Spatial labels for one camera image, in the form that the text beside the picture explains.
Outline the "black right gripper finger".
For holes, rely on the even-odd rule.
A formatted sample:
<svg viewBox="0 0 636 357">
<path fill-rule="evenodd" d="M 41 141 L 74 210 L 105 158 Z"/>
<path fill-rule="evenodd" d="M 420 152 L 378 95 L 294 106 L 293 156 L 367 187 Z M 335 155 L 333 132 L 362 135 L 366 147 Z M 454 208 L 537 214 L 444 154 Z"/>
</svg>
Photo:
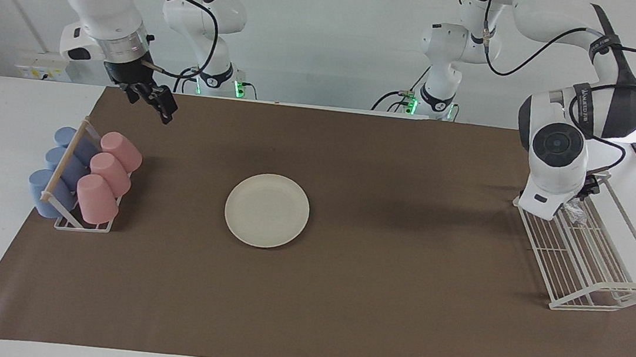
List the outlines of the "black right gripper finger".
<svg viewBox="0 0 636 357">
<path fill-rule="evenodd" d="M 152 85 L 127 84 L 126 96 L 132 105 L 140 99 L 148 105 L 153 105 L 153 89 Z"/>
<path fill-rule="evenodd" d="M 158 112 L 164 125 L 172 122 L 173 113 L 178 110 L 176 99 L 167 86 L 152 86 L 148 94 L 148 104 Z"/>
</svg>

